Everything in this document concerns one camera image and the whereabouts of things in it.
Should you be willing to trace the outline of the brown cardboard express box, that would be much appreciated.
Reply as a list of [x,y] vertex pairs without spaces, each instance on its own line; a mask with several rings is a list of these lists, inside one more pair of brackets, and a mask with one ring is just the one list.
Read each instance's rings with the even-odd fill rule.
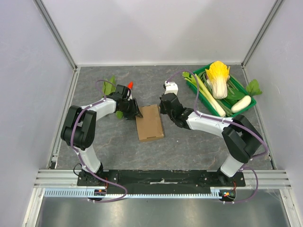
[[164,138],[164,131],[157,105],[139,108],[143,118],[136,117],[136,126],[140,142],[148,142]]

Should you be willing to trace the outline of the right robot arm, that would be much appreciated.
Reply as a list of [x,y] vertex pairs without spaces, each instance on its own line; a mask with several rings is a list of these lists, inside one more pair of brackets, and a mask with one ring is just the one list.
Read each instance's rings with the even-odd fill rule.
[[263,139],[250,121],[243,115],[235,118],[217,117],[185,108],[174,93],[160,97],[160,113],[166,114],[180,128],[204,131],[223,138],[229,155],[219,168],[217,181],[228,186],[234,175],[250,161]]

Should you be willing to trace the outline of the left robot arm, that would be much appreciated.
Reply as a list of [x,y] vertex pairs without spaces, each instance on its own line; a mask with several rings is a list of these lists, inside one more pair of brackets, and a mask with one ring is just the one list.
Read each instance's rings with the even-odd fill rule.
[[92,145],[96,123],[99,119],[117,111],[122,112],[127,120],[143,117],[129,87],[117,85],[114,92],[95,103],[85,106],[72,105],[62,127],[61,139],[75,151],[82,169],[89,172],[87,180],[93,186],[99,186],[104,181],[104,175],[100,172],[103,166]]

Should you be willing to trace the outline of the orange carrot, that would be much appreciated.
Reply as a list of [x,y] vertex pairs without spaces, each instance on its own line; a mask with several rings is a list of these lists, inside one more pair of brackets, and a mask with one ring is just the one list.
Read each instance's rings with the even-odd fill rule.
[[128,84],[127,87],[128,87],[130,90],[132,90],[132,89],[133,89],[133,85],[134,85],[134,84],[133,84],[133,82],[131,81],[131,82]]

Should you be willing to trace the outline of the green celery stalk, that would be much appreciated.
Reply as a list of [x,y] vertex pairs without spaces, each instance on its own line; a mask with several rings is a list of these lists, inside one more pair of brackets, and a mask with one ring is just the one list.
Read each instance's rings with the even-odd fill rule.
[[197,78],[198,83],[196,82],[195,77],[189,72],[184,71],[182,73],[182,76],[187,81],[187,85],[193,92],[196,93],[199,90],[198,99],[209,109],[212,115],[219,117],[226,116],[225,110],[215,100],[210,91],[207,89],[207,87],[197,75],[195,76]]

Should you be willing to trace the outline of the green leafy lettuce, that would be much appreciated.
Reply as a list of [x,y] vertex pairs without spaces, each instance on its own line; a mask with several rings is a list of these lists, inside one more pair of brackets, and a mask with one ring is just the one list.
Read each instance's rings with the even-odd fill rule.
[[103,82],[102,92],[108,96],[116,90],[116,78],[113,75],[110,79],[105,79]]

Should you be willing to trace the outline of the yellow napa cabbage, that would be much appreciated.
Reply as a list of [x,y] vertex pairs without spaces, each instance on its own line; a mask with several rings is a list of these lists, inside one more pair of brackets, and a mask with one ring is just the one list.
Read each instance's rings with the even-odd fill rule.
[[230,67],[221,61],[215,61],[205,71],[212,84],[214,98],[226,98],[228,95],[227,80],[229,79]]

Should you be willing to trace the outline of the green bok choy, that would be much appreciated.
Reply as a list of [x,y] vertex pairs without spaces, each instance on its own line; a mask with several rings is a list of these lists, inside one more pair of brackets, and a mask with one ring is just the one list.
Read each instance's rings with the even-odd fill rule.
[[236,104],[239,100],[241,100],[243,97],[245,97],[245,94],[240,92],[240,91],[233,91],[233,92],[230,92],[228,91],[228,95],[227,97],[225,98],[225,101],[227,103],[229,103],[230,105],[234,105]]

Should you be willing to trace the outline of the green plastic tray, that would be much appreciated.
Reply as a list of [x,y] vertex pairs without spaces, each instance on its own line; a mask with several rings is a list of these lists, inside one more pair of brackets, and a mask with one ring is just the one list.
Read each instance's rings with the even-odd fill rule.
[[227,96],[217,98],[213,95],[213,84],[209,79],[210,73],[217,71],[230,72],[230,68],[226,65],[219,69],[215,65],[214,62],[194,71],[199,84],[189,72],[182,73],[189,88],[194,93],[199,93],[198,100],[204,104],[212,115],[219,117],[235,117],[253,107],[256,104],[253,97],[262,94],[256,79],[244,86],[233,75],[229,74],[225,84]]

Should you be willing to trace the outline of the white radish with leaves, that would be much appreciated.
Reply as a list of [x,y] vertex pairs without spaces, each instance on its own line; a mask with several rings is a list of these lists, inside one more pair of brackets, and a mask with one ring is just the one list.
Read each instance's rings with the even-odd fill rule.
[[262,94],[262,91],[259,87],[259,83],[256,79],[253,79],[247,86],[246,86],[246,91],[248,95],[244,96],[242,99],[240,99],[238,102],[236,102],[232,108],[231,111],[233,113],[237,113],[244,108],[248,107],[251,103],[251,98],[253,96],[258,96]]

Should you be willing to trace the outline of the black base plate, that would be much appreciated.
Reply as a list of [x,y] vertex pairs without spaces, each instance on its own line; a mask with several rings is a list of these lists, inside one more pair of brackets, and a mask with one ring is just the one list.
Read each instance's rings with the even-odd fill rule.
[[96,175],[122,186],[129,184],[198,184],[204,187],[244,187],[244,174],[227,177],[219,171],[208,170],[99,170]]

